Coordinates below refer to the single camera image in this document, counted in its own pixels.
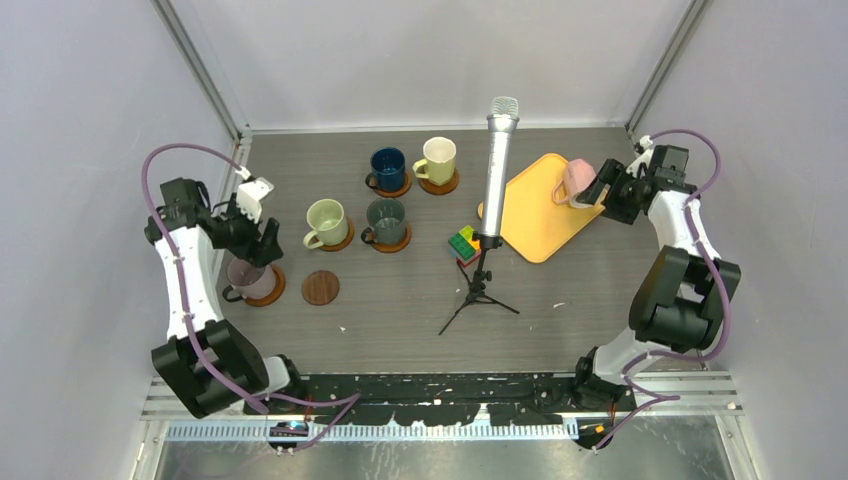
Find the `dark blue mug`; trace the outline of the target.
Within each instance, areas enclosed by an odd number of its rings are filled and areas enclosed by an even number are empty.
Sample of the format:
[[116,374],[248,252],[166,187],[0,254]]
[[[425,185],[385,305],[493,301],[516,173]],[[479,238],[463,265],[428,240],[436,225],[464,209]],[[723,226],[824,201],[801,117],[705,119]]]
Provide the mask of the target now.
[[370,157],[371,171],[365,185],[372,190],[387,193],[400,191],[405,184],[405,156],[395,147],[375,151]]

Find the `dark walnut wooden coaster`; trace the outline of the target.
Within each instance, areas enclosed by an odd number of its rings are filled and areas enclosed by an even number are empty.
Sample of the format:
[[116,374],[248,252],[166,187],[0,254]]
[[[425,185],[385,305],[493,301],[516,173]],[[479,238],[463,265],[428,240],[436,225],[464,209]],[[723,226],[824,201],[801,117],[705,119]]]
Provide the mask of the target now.
[[302,298],[310,305],[324,306],[332,303],[341,289],[337,275],[328,270],[310,273],[302,282]]

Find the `yellow tray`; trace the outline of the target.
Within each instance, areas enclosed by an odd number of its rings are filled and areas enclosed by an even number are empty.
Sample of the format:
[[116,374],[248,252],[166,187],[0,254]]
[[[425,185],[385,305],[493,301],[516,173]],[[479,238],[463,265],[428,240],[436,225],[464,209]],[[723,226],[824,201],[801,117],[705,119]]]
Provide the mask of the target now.
[[501,237],[531,263],[543,263],[584,227],[598,217],[604,207],[574,208],[554,202],[562,193],[562,176],[568,161],[548,153],[507,183]]

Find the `mauve purple mug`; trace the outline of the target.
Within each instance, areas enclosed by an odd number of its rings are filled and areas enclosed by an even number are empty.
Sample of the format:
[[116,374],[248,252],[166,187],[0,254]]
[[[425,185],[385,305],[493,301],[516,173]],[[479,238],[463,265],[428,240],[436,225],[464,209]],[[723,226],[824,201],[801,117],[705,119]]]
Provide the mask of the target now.
[[259,299],[267,296],[275,285],[270,266],[255,267],[246,260],[232,259],[226,267],[228,284],[222,291],[222,298],[234,303],[244,301],[245,297]]

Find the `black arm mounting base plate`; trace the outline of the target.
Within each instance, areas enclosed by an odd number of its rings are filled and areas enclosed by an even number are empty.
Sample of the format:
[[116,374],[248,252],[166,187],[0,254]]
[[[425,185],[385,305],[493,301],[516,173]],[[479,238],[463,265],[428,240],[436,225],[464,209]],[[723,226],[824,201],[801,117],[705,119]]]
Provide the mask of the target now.
[[318,374],[265,398],[273,415],[307,414],[319,425],[467,426],[481,413],[493,426],[554,425],[564,414],[608,417],[634,402],[623,385],[588,374]]

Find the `light green mug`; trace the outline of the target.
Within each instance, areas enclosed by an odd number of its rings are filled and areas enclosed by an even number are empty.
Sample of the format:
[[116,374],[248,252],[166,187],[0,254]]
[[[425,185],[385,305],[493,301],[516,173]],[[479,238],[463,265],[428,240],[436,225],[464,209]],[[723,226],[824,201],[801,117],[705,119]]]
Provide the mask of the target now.
[[303,238],[307,249],[330,248],[341,245],[349,234],[344,207],[334,199],[321,199],[307,210],[306,221],[310,231]]

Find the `cream yellow mug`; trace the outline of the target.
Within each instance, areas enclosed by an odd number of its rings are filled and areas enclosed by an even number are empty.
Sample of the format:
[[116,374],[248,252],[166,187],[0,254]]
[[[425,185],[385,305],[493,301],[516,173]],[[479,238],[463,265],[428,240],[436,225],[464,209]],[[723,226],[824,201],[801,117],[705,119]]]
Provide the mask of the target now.
[[446,137],[432,137],[422,146],[423,158],[412,166],[415,177],[435,186],[448,183],[455,172],[457,148]]

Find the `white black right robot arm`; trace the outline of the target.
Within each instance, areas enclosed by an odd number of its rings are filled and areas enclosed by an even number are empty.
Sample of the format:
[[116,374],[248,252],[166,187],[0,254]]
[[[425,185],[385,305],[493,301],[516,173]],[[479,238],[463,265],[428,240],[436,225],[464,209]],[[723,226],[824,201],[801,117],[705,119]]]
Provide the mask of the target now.
[[726,310],[741,280],[722,260],[700,219],[700,193],[687,183],[689,152],[672,145],[640,146],[630,164],[608,159],[570,205],[600,205],[606,218],[631,225],[645,215],[659,251],[632,300],[627,327],[582,356],[571,397],[584,410],[611,406],[630,390],[633,374],[659,359],[724,342]]

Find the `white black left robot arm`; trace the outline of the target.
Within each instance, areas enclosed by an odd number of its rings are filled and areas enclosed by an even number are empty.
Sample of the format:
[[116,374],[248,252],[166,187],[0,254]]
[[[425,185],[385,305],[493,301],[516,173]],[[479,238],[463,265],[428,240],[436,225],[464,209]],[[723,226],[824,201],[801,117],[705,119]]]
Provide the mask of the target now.
[[227,250],[270,280],[260,297],[275,301],[285,284],[275,264],[283,256],[279,222],[249,219],[234,198],[214,213],[201,181],[177,178],[160,190],[164,203],[144,229],[164,267],[170,311],[166,341],[151,352],[154,370],[198,419],[246,395],[268,394],[280,412],[298,412],[307,389],[294,363],[282,354],[262,356],[225,318],[212,272],[215,251]]

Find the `dark green mug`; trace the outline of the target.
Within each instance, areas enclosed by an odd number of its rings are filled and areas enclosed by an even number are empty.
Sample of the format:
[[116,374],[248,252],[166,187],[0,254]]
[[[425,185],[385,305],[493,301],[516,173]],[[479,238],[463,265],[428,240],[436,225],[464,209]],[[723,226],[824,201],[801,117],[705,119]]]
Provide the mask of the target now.
[[366,210],[367,227],[360,239],[368,245],[394,246],[406,235],[406,210],[394,198],[380,198],[369,204]]

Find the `pink cream mug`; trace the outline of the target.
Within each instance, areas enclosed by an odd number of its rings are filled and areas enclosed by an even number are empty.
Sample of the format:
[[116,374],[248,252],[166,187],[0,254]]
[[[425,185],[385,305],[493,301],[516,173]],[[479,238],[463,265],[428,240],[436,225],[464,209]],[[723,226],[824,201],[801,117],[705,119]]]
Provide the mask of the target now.
[[596,178],[596,171],[584,159],[569,161],[561,179],[552,190],[551,197],[555,205],[569,205],[572,208],[586,209],[592,202],[580,201],[577,197],[584,192]]

